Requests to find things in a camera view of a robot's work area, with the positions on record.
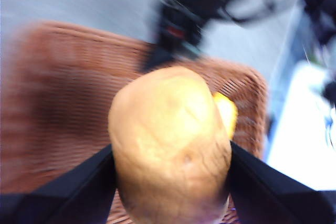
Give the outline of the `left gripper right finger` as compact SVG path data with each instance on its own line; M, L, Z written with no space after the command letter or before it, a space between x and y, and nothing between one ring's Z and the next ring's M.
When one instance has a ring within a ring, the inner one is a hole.
M314 190L230 145L229 190L241 223L335 223L334 190Z

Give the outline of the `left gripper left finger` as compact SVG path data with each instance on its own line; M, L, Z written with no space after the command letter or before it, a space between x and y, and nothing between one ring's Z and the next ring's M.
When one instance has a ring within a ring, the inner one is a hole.
M1 195L1 223L106 223L116 192L111 146L29 193Z

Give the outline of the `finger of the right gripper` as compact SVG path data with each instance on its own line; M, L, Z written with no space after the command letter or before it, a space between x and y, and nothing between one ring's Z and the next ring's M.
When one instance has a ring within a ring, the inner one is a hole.
M159 45L154 46L145 55L142 72L149 72L164 63L173 62L176 53L176 48L165 48Z

